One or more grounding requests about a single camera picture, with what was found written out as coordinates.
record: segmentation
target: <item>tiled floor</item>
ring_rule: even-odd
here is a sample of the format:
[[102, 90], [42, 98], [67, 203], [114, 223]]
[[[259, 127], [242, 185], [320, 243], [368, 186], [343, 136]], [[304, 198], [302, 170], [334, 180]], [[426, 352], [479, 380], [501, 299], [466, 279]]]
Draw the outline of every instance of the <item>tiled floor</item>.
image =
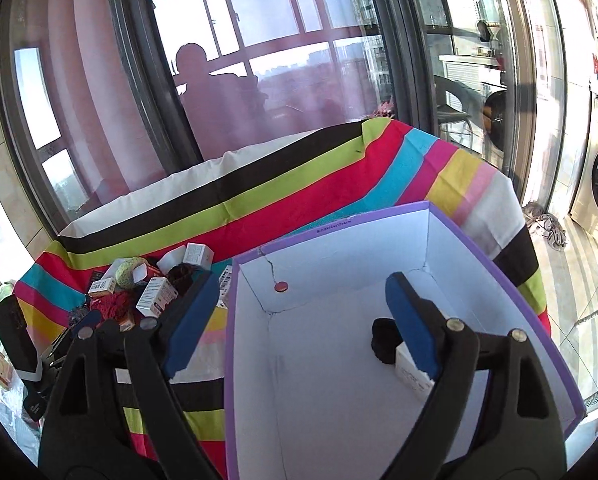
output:
[[563, 251], [533, 235], [544, 279], [554, 343], [559, 347], [584, 398], [598, 389], [598, 316], [575, 326], [598, 309], [598, 245], [566, 217]]

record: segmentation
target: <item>glass door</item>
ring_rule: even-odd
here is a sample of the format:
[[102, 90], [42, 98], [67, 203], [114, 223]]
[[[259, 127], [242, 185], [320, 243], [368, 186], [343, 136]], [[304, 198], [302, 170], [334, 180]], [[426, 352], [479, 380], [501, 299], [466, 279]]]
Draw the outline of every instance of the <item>glass door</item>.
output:
[[373, 0], [152, 0], [205, 159], [394, 113]]
[[[519, 142], [515, 124], [519, 121], [519, 61], [513, 54], [512, 42], [517, 38], [511, 34], [511, 1], [418, 3], [433, 72], [440, 136], [513, 177]], [[532, 54], [529, 56], [526, 64], [534, 66]]]

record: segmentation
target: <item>window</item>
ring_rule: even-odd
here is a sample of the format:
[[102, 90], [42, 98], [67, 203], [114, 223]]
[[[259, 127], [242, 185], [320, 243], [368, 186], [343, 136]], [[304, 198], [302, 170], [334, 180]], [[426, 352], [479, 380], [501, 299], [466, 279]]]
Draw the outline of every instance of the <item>window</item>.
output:
[[433, 68], [442, 138], [503, 167], [510, 41], [498, 0], [419, 0]]
[[7, 0], [0, 22], [13, 142], [55, 231], [166, 176], [130, 91], [108, 0]]
[[381, 36], [366, 28], [377, 23], [372, 0], [153, 2], [204, 158], [356, 121], [391, 100]]

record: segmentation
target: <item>striped tablecloth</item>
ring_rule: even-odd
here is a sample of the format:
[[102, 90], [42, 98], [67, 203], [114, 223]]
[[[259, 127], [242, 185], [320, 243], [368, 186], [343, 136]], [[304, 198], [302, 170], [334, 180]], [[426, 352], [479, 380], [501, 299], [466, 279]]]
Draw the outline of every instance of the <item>striped tablecloth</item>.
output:
[[[32, 339], [45, 348], [84, 301], [94, 270], [186, 242], [236, 254], [354, 214], [430, 200], [520, 290], [550, 331], [537, 257], [509, 179], [456, 146], [376, 118], [250, 146], [114, 200], [70, 224], [17, 282]], [[191, 364], [172, 388], [197, 438], [225, 475], [225, 310], [216, 309]], [[138, 452], [153, 456], [127, 372], [118, 394]]]

